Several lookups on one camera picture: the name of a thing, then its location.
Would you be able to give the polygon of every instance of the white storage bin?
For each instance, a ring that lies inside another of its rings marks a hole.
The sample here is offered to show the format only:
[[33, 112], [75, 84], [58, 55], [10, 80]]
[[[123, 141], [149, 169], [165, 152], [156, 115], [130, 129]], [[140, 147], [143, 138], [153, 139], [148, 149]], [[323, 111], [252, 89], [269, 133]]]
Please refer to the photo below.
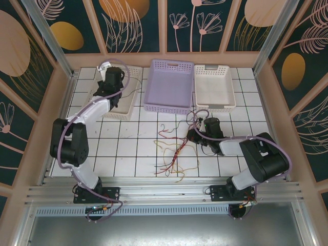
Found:
[[195, 65], [196, 109], [230, 113], [236, 107], [230, 68]]
[[[128, 81], [128, 72], [126, 71], [125, 67], [121, 64], [112, 64], [112, 67], [119, 67], [124, 71], [125, 77], [123, 79], [123, 85], [125, 86]], [[110, 112], [104, 114], [103, 117], [115, 118], [123, 121], [130, 120], [133, 106], [137, 98], [137, 93], [138, 93], [137, 89], [141, 88], [141, 83], [139, 81], [142, 81], [142, 68], [135, 67], [135, 66], [128, 66], [128, 68], [130, 71], [130, 83], [128, 87], [123, 91], [122, 98], [118, 102], [118, 107], [113, 108]], [[93, 81], [93, 86], [88, 94], [86, 104], [89, 103], [89, 101], [93, 97], [93, 94], [97, 91], [98, 89], [97, 82], [100, 80], [102, 80], [102, 77], [100, 72], [97, 70], [95, 79]]]

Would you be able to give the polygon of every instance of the dark teal wallpaper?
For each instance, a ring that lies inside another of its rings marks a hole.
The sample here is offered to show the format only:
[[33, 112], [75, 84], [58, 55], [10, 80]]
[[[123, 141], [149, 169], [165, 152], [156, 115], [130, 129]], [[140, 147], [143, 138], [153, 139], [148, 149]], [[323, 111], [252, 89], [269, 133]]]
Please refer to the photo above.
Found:
[[274, 53], [276, 52], [278, 46], [280, 45], [280, 42], [281, 42], [282, 38], [286, 35], [286, 33], [287, 33], [289, 27], [291, 26], [293, 20], [295, 19], [295, 16], [297, 15], [299, 9], [302, 7], [303, 3], [304, 3], [304, 0], [300, 0], [300, 1], [298, 2], [298, 5], [297, 5], [297, 7], [296, 7], [296, 9], [295, 9], [295, 11], [294, 11], [292, 17], [289, 19], [289, 21], [288, 21], [288, 23], [287, 23], [287, 25], [286, 25], [284, 31], [282, 32], [282, 34], [281, 34], [279, 40], [277, 41], [276, 45], [273, 47], [271, 53], [269, 54], [269, 59], [271, 59], [272, 56], [274, 55]]
[[167, 51], [218, 51], [231, 2], [168, 0]]
[[2, 212], [4, 211], [6, 201], [7, 201], [7, 198], [5, 196], [0, 196], [0, 218], [2, 216]]
[[312, 1], [273, 64], [289, 109], [328, 72], [328, 2]]
[[109, 53], [159, 52], [157, 0], [92, 0]]
[[12, 185], [34, 120], [0, 92], [0, 182]]
[[38, 112], [53, 67], [9, 1], [0, 22], [0, 79]]
[[294, 117], [317, 182], [328, 179], [328, 87]]
[[36, 4], [65, 54], [100, 53], [82, 0], [36, 0]]

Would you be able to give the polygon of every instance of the purple basket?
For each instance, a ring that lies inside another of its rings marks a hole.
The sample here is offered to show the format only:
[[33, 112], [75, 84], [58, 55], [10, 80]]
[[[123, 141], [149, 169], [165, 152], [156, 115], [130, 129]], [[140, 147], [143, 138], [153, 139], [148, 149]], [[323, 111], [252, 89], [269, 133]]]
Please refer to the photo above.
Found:
[[192, 100], [193, 79], [193, 63], [152, 60], [143, 102], [145, 110], [188, 114]]

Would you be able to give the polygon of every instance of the flower illustration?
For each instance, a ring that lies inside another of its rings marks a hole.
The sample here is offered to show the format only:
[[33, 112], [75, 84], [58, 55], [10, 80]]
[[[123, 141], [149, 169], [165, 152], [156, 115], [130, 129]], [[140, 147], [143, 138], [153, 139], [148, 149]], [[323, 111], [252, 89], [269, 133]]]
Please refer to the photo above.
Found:
[[0, 102], [0, 132], [9, 133], [12, 118], [14, 117], [15, 107], [8, 104], [8, 108], [3, 102]]
[[220, 14], [208, 14], [204, 19], [204, 13], [197, 15], [197, 25], [200, 33], [199, 51], [201, 51], [201, 41], [203, 35], [222, 31]]
[[190, 52], [193, 52], [193, 26], [194, 26], [194, 15], [195, 8], [202, 5], [215, 5], [215, 4], [223, 4], [226, 0], [191, 0], [193, 7], [192, 15], [191, 15], [191, 27], [190, 27]]
[[178, 38], [176, 36], [176, 30], [180, 29], [180, 28], [188, 27], [190, 25], [190, 23], [187, 20], [188, 19], [187, 19], [185, 13], [177, 14], [176, 16], [175, 16], [175, 14], [170, 14], [170, 21], [174, 28], [175, 42], [176, 42], [176, 47], [178, 48], [178, 52], [180, 52], [180, 49], [179, 49], [179, 44], [178, 44]]
[[222, 4], [224, 3], [226, 0], [214, 0], [214, 1], [210, 1], [210, 0], [191, 0], [191, 3], [198, 7], [201, 5], [215, 5], [215, 4]]

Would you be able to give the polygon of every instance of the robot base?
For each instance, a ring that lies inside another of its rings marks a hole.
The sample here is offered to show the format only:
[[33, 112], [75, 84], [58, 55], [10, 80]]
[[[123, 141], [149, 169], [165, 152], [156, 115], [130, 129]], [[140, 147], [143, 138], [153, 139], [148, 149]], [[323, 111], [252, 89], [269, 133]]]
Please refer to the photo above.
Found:
[[[108, 196], [109, 198], [119, 200], [119, 187], [102, 187], [99, 192], [102, 196]], [[75, 204], [97, 204], [97, 203], [108, 203], [107, 200], [97, 197], [87, 191], [86, 189], [78, 186], [75, 189], [74, 200]]]

